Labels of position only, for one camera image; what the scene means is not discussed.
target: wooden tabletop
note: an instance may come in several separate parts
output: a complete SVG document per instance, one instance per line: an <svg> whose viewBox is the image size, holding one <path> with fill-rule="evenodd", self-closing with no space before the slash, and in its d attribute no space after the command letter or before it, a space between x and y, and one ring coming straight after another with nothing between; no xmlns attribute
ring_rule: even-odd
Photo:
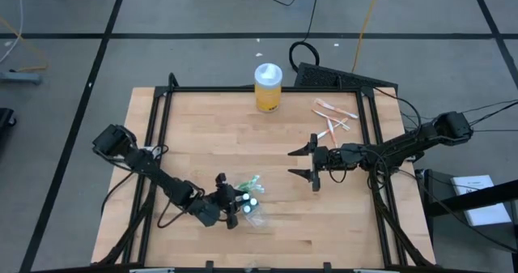
<svg viewBox="0 0 518 273"><path fill-rule="evenodd" d="M143 145L153 88L135 88L125 126ZM394 93L389 88L386 92ZM218 173L226 173L231 184L261 175L265 193L257 195L267 226L253 228L239 214L239 226L227 230L225 223L205 228L191 215L184 215L167 228L156 221L167 199L159 189L148 244L147 267L204 267L207 260L215 267L382 268L380 241L372 194L367 188L367 173L357 168L347 173L342 184L321 173L321 190L312 192L311 184L289 173L289 168L310 168L311 159L287 156L301 148L311 133L324 131L325 120L311 112L315 98L358 113L355 94L283 93L279 110L262 113L255 107L251 92L178 92L173 94L165 143L170 151L163 156L162 169L190 180L212 192ZM371 141L374 133L365 100ZM397 101L376 93L376 106L384 140L404 132ZM333 113L318 107L327 114ZM159 119L155 129L158 138ZM363 143L359 121L349 120L350 131L336 129L339 143ZM333 147L326 135L319 145ZM413 172L411 164L402 169ZM115 168L110 188L124 176ZM404 174L392 176L401 227L423 256L434 262L434 254L422 211L418 187ZM110 198L101 220L92 261L99 261L114 246L128 225L136 177ZM170 206L164 219L179 211ZM393 263L397 255L393 235L387 225ZM135 237L133 258L136 260Z"/></svg>

